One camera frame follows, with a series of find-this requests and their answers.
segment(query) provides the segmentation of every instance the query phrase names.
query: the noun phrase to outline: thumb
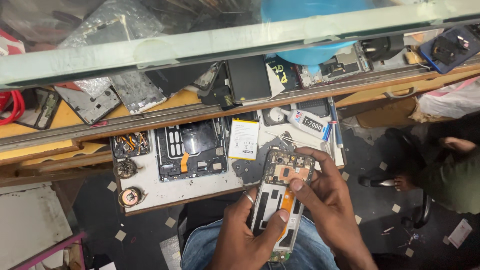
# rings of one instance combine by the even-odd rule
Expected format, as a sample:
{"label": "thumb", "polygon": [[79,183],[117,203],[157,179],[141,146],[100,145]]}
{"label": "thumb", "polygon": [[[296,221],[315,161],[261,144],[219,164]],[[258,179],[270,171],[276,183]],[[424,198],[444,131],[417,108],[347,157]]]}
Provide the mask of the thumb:
{"label": "thumb", "polygon": [[295,194],[295,197],[297,197],[314,216],[321,215],[328,211],[327,205],[317,197],[303,180],[297,178],[290,181],[290,189],[293,191],[293,194]]}
{"label": "thumb", "polygon": [[266,249],[272,251],[287,225],[289,216],[290,214],[285,209],[278,210],[268,220],[267,228],[262,234],[255,238],[255,241],[258,242],[259,245],[265,245]]}

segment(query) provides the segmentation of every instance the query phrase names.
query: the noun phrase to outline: green pants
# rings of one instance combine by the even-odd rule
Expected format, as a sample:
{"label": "green pants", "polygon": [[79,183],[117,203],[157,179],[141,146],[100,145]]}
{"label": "green pants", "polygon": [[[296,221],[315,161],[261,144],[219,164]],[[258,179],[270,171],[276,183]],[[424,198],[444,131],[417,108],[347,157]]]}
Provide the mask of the green pants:
{"label": "green pants", "polygon": [[480,212],[480,149],[456,161],[427,166],[413,184],[423,189],[435,202],[459,213]]}

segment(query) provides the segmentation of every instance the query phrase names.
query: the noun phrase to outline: blue jeans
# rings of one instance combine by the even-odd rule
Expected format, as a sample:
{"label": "blue jeans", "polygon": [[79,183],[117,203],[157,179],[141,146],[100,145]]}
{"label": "blue jeans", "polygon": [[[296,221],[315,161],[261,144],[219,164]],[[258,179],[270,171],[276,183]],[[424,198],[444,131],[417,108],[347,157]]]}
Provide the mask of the blue jeans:
{"label": "blue jeans", "polygon": [[[182,270],[204,269],[212,260],[222,220],[193,231],[181,258]],[[302,216],[297,239],[290,258],[285,262],[267,262],[261,270],[315,269],[337,270],[330,248],[317,233],[315,225]]]}

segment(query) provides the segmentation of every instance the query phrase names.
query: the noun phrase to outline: bare foot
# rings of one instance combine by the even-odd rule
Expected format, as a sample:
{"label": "bare foot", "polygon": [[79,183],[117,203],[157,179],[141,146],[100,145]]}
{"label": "bare foot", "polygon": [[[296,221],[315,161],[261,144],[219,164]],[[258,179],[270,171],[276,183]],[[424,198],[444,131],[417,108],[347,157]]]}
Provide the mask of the bare foot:
{"label": "bare foot", "polygon": [[458,139],[455,137],[441,138],[440,144],[447,149],[455,150],[458,153],[464,154],[472,151],[473,149],[475,149],[475,147],[477,147],[476,144],[470,141]]}
{"label": "bare foot", "polygon": [[410,180],[410,176],[406,174],[400,174],[395,176],[395,189],[397,191],[410,191],[416,189]]}

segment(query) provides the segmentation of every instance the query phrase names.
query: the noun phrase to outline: blue plastic bowl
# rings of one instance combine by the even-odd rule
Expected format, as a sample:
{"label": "blue plastic bowl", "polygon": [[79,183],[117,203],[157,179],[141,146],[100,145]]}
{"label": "blue plastic bowl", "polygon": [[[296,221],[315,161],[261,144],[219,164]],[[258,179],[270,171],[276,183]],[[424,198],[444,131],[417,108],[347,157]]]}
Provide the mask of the blue plastic bowl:
{"label": "blue plastic bowl", "polygon": [[[370,0],[262,0],[261,16],[264,23],[308,18],[373,8]],[[323,63],[336,52],[355,41],[277,52],[288,62],[300,65]]]}

